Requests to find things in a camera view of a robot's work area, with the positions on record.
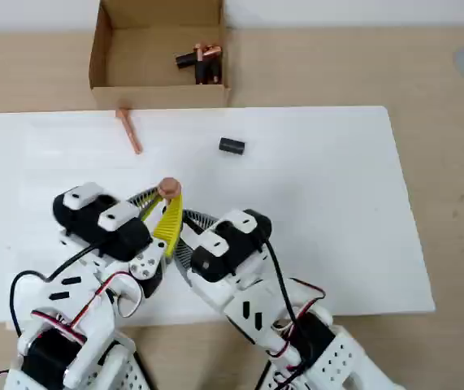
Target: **white paper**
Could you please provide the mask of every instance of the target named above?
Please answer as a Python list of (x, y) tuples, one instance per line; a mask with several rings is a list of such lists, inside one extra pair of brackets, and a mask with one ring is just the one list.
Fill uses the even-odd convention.
[[(61, 261), (55, 196), (95, 181), (127, 198), (164, 176), (187, 208), (267, 215), (284, 273), (325, 288), (333, 314), (434, 310), (383, 107), (135, 110), (132, 121), (139, 156), (114, 111), (0, 114), (0, 321), (7, 280), (37, 267), (30, 252), (42, 269)], [(220, 137), (244, 141), (244, 155), (220, 151)], [(132, 320), (215, 318), (171, 265)]]

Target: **table surface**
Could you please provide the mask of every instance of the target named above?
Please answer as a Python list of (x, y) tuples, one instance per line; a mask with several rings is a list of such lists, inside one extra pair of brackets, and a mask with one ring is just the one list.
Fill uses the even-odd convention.
[[(0, 34), (0, 112), (96, 109), (91, 39)], [(461, 46), (464, 28), (229, 34), (232, 106), (388, 108), (437, 311), (337, 320), (410, 389), (464, 388), (464, 79), (453, 66)], [(265, 362), (227, 323), (128, 333), (161, 389), (252, 389)], [(0, 324), (0, 369), (14, 352)]]

